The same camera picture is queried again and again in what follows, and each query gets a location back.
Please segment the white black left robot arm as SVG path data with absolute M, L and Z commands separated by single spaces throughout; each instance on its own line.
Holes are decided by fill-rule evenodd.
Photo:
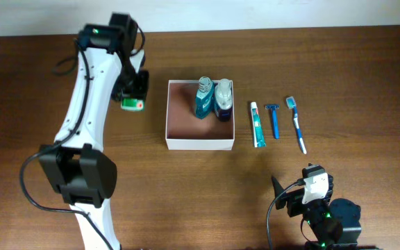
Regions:
M 54 192 L 76 215 L 86 249 L 121 249 L 115 235 L 110 199 L 117 166 L 103 152 L 109 103 L 141 111 L 149 72 L 138 23 L 113 13 L 106 25 L 86 24 L 75 41 L 78 74 L 65 120 L 52 145 L 40 147 L 39 162 Z

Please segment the teal mouthwash bottle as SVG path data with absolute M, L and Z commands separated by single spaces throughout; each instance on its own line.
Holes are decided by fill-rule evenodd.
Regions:
M 195 98 L 195 116 L 204 119 L 211 112 L 211 100 L 214 94 L 214 83 L 207 77 L 202 76 L 199 79 L 199 88 Z

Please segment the white teal toothpaste tube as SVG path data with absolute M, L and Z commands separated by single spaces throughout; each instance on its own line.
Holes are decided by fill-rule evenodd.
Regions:
M 250 103 L 251 121 L 253 125 L 253 144 L 255 148 L 266 147 L 263 128 L 256 102 Z

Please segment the green soap box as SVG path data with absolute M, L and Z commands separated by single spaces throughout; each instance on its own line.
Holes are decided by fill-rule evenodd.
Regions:
M 144 101 L 142 99 L 122 99 L 121 109 L 131 112 L 139 112 L 144 109 Z

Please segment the clear bottle dark liquid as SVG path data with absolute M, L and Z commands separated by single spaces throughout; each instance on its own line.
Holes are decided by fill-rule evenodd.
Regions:
M 231 118 L 233 108 L 233 97 L 231 81 L 227 78 L 221 79 L 215 86 L 215 114 L 219 121 L 227 122 Z

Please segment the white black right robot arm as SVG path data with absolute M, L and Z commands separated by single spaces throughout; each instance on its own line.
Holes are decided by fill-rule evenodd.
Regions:
M 325 196 L 303 203 L 306 183 L 302 178 L 284 188 L 275 177 L 271 177 L 275 197 L 269 205 L 266 220 L 274 208 L 287 208 L 287 215 L 300 216 L 300 227 L 307 224 L 316 237 L 315 240 L 307 239 L 304 249 L 357 249 L 362 232 L 361 208 L 348 199 L 332 200 L 333 177 L 328 175 L 326 180 L 328 190 Z

